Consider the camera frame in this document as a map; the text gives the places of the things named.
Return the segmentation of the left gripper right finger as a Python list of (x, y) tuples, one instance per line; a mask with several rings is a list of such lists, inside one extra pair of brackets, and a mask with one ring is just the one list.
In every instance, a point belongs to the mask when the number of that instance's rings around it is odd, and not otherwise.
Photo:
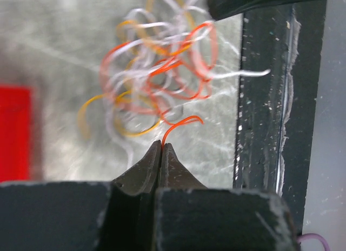
[(162, 151), (159, 187), (171, 189), (207, 189), (189, 170), (181, 164), (171, 143)]

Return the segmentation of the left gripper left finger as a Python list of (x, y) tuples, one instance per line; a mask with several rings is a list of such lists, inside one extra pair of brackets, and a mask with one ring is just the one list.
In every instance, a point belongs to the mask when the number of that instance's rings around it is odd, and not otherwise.
[(161, 157), (161, 141), (157, 140), (136, 164), (114, 179), (113, 184), (129, 196), (149, 193), (156, 182)]

